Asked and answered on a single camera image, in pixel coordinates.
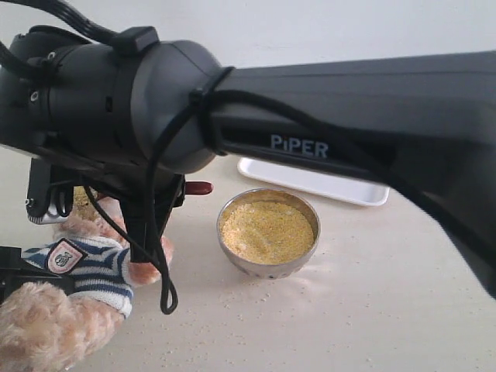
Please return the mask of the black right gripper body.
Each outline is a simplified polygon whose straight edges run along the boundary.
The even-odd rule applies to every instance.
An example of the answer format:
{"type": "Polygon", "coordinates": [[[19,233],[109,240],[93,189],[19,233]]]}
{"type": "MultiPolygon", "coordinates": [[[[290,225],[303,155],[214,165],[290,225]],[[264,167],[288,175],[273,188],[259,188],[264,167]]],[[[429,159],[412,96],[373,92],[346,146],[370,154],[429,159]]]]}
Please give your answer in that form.
{"type": "Polygon", "coordinates": [[[62,225],[104,225],[105,221],[90,202],[85,191],[77,187],[87,185],[98,192],[96,204],[118,224],[130,219],[132,223],[150,221],[149,200],[145,196],[146,180],[143,170],[123,174],[120,168],[97,168],[91,164],[54,164],[56,180],[50,195],[50,223],[62,225]]]}

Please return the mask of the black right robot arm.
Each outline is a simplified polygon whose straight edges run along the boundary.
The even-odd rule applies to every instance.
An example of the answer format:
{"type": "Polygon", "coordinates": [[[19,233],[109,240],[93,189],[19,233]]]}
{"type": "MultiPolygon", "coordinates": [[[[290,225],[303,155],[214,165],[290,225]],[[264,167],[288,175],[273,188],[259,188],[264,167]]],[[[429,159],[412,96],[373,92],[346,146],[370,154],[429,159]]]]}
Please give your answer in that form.
{"type": "Polygon", "coordinates": [[[435,219],[495,293],[495,53],[223,67],[152,27],[35,26],[1,48],[1,144],[40,160],[28,210],[71,187],[117,198],[137,262],[185,175],[235,154],[386,184],[435,219]]]}

